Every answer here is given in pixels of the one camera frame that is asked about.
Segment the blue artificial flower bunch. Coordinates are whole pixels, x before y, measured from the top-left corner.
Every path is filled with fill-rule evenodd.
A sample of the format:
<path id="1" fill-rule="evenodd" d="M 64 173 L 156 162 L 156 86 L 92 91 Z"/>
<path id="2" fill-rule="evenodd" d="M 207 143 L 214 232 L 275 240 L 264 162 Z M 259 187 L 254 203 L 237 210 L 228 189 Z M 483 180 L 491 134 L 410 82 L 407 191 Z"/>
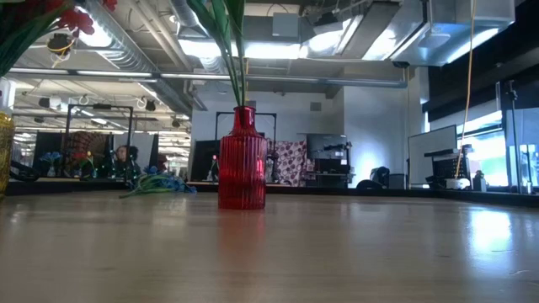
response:
<path id="1" fill-rule="evenodd" d="M 196 194 L 197 189 L 188 185 L 182 178 L 160 171 L 157 167 L 146 167 L 143 173 L 128 182 L 130 191 L 121 199 L 143 194 L 187 193 Z"/>

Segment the red ribbed glass vase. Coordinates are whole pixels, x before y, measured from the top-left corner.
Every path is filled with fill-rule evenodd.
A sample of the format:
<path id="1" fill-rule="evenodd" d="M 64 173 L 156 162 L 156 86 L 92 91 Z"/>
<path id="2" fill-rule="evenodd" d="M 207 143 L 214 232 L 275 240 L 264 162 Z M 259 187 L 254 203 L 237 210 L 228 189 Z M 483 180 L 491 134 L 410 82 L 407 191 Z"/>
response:
<path id="1" fill-rule="evenodd" d="M 262 210 L 266 195 L 267 141 L 255 127 L 255 109 L 234 109 L 231 132 L 220 140 L 218 206 Z"/>

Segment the red and yellow flowers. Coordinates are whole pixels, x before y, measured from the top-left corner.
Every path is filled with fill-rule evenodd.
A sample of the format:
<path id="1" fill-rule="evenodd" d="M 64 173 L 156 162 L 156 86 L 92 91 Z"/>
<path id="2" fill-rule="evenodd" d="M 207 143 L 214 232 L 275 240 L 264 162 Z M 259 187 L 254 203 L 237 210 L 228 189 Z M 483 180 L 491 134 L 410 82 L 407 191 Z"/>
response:
<path id="1" fill-rule="evenodd" d="M 91 151 L 78 152 L 73 155 L 75 160 L 73 174 L 75 178 L 95 178 L 96 170 Z"/>

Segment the blue flowers in vase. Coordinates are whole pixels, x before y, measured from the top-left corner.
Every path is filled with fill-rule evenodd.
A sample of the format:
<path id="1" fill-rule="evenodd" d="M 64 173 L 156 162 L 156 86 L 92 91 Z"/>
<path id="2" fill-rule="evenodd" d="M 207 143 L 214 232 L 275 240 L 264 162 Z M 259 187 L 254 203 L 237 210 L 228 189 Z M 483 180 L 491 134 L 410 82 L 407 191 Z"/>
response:
<path id="1" fill-rule="evenodd" d="M 42 162 L 47 162 L 49 164 L 49 169 L 47 171 L 48 177 L 56 176 L 56 164 L 61 160 L 61 153 L 58 151 L 47 152 L 40 157 Z"/>

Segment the yellow ribbed glass vase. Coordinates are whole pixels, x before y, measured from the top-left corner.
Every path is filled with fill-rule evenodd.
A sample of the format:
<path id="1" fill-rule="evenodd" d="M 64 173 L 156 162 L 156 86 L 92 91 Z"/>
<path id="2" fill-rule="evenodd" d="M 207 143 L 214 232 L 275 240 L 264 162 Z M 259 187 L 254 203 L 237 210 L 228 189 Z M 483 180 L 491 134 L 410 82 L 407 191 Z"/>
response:
<path id="1" fill-rule="evenodd" d="M 9 183 L 14 129 L 12 117 L 0 111 L 0 200 L 4 198 Z"/>

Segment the pink patterned cloth panel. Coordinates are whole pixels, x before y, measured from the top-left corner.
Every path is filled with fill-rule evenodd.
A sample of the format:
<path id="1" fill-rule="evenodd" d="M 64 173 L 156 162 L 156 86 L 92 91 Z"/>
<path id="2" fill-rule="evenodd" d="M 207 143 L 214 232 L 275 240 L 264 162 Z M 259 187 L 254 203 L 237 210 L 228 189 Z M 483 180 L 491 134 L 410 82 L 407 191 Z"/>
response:
<path id="1" fill-rule="evenodd" d="M 304 186 L 304 172 L 307 168 L 307 142 L 268 139 L 267 143 L 266 181 L 291 187 Z"/>

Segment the black monitor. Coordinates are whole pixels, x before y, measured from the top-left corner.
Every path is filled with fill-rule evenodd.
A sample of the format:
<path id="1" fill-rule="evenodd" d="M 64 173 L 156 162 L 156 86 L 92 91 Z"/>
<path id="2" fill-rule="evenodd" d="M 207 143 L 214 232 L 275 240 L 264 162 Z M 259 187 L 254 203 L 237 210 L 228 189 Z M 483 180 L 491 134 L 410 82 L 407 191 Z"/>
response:
<path id="1" fill-rule="evenodd" d="M 307 158 L 310 160 L 346 159 L 348 146 L 345 135 L 307 134 Z"/>

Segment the grey ceiling pipe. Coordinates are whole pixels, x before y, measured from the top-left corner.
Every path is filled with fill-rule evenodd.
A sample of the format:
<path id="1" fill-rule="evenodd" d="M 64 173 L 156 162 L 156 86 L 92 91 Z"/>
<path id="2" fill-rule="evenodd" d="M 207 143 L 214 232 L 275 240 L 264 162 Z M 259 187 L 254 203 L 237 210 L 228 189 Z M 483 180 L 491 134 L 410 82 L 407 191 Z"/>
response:
<path id="1" fill-rule="evenodd" d="M 73 76 L 73 77 L 110 77 L 127 79 L 182 79 L 201 81 L 227 81 L 228 75 L 193 72 L 113 72 L 96 70 L 75 70 L 75 69 L 52 69 L 33 67 L 12 67 L 9 71 L 16 75 L 32 76 Z M 407 82 L 404 80 L 375 80 L 361 78 L 335 78 L 335 77 L 294 77 L 294 76 L 265 76 L 247 75 L 248 82 L 293 82 L 319 85 L 338 85 L 354 87 L 378 87 L 378 88 L 405 88 Z"/>

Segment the fluorescent ceiling light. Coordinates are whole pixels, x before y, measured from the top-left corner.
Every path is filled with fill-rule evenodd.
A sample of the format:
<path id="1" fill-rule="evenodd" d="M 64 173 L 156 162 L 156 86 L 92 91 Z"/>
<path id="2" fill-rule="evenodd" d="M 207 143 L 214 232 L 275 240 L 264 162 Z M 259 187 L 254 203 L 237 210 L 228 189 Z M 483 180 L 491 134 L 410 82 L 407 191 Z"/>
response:
<path id="1" fill-rule="evenodd" d="M 221 56 L 218 45 L 213 40 L 179 40 L 183 52 L 188 56 L 214 58 Z M 303 56 L 300 44 L 276 44 L 266 42 L 246 42 L 244 56 L 252 59 L 289 59 Z"/>

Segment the black office chair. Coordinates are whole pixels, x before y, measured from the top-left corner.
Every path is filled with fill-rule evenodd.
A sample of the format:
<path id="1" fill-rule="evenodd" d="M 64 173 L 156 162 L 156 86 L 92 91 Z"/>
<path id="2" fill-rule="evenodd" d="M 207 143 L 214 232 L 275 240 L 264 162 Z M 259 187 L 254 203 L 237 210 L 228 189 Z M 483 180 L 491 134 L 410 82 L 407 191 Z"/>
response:
<path id="1" fill-rule="evenodd" d="M 370 172 L 368 179 L 357 183 L 356 188 L 360 190 L 367 189 L 388 189 L 390 170 L 387 167 L 376 167 Z"/>

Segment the person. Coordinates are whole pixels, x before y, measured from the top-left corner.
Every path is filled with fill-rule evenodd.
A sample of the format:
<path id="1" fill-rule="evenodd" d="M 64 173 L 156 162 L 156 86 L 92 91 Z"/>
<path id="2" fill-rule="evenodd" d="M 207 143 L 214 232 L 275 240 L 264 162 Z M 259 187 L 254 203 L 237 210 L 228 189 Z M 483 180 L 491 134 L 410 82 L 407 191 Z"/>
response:
<path id="1" fill-rule="evenodd" d="M 141 174 L 141 169 L 136 163 L 138 158 L 136 146 L 119 146 L 115 150 L 114 173 L 117 178 L 134 180 Z"/>

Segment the black equipment cart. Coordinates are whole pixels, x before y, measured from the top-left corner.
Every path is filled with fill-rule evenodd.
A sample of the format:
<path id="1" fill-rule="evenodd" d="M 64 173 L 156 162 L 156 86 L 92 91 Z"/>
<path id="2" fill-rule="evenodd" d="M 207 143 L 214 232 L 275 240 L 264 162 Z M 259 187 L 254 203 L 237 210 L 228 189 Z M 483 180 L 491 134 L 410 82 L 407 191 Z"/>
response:
<path id="1" fill-rule="evenodd" d="M 467 154 L 473 152 L 471 144 L 463 148 L 432 151 L 424 154 L 431 160 L 432 174 L 425 180 L 434 190 L 472 190 Z"/>

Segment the red black patterned panel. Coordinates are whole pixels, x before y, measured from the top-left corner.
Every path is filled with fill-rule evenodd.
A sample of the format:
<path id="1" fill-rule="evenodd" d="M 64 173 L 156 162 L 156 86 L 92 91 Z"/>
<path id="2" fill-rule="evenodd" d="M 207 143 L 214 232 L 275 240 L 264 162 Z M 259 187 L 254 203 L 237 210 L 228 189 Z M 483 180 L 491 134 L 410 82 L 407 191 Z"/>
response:
<path id="1" fill-rule="evenodd" d="M 62 172 L 66 177 L 75 178 L 73 174 L 73 155 L 78 152 L 91 151 L 96 170 L 95 178 L 106 178 L 107 162 L 110 160 L 109 135 L 87 131 L 70 132 L 65 140 Z"/>

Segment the black pole stand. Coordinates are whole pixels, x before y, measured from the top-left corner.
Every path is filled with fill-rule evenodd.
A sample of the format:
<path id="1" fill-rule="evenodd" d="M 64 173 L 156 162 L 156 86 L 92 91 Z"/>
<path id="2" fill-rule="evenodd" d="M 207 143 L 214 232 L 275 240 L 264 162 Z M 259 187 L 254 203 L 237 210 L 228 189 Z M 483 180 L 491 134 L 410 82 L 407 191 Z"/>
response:
<path id="1" fill-rule="evenodd" d="M 506 83 L 508 98 L 510 100 L 510 117 L 511 117 L 511 126 L 513 134 L 513 147 L 515 152 L 515 170 L 516 170 L 516 182 L 517 182 L 517 194 L 522 193 L 522 182 L 521 182 L 521 168 L 520 168 L 520 144 L 518 142 L 518 136 L 516 131 L 516 118 L 515 118 L 515 102 L 518 99 L 518 94 L 515 90 L 515 80 L 508 80 Z"/>

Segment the silver ventilation duct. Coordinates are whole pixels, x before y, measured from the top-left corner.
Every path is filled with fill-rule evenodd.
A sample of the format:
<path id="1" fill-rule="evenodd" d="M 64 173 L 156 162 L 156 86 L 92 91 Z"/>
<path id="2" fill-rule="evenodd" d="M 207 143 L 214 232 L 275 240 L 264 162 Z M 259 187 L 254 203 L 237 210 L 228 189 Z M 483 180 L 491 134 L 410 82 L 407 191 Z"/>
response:
<path id="1" fill-rule="evenodd" d="M 444 66 L 515 22 L 515 0 L 373 0 L 363 61 Z"/>

